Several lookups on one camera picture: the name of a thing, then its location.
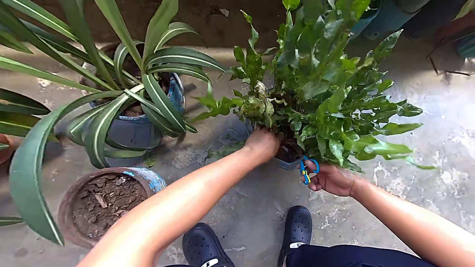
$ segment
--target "foot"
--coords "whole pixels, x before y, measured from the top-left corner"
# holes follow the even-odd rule
[[[301,245],[309,245],[312,238],[312,216],[304,206],[293,206],[287,212],[282,248],[277,267],[282,267],[285,257]]]
[[[183,253],[192,266],[235,267],[206,223],[197,223],[183,236]]]

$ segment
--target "logo on shoe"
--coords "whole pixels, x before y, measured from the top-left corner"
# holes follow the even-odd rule
[[[218,259],[214,258],[212,260],[207,261],[205,264],[201,265],[201,267],[211,267],[217,263],[218,263]]]
[[[303,243],[303,242],[295,242],[295,243],[290,244],[290,248],[298,248],[298,247],[301,246],[301,245],[305,245],[305,243]]]

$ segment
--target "terracotta pot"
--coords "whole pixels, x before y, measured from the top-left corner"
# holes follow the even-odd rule
[[[10,146],[9,148],[0,150],[0,164],[2,164],[10,159],[16,147],[13,144],[14,142],[4,134],[0,134],[0,143],[7,143]]]
[[[83,235],[75,226],[72,218],[73,202],[80,190],[90,181],[108,173],[123,173],[136,179],[145,189],[147,198],[166,186],[162,177],[146,168],[105,168],[77,180],[69,187],[61,200],[58,212],[58,225],[67,240],[86,249],[93,248],[97,244],[97,240]]]

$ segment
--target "scissors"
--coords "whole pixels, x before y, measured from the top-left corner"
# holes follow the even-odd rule
[[[304,160],[313,161],[315,163],[315,165],[317,166],[317,169],[313,171],[314,173],[318,173],[320,171],[320,166],[318,166],[318,162],[316,160],[309,159],[307,158],[307,156],[304,155],[304,159],[300,161],[300,173],[304,175],[304,178],[305,178],[305,181],[303,182],[304,185],[307,185],[308,183],[310,183],[310,177],[308,177],[308,172],[305,169]]]

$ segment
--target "forearm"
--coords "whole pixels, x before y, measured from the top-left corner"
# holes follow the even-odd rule
[[[118,220],[80,266],[151,266],[156,253],[199,222],[260,163],[244,147],[179,179]]]
[[[475,266],[475,237],[454,223],[358,180],[352,197],[421,258],[439,266]]]

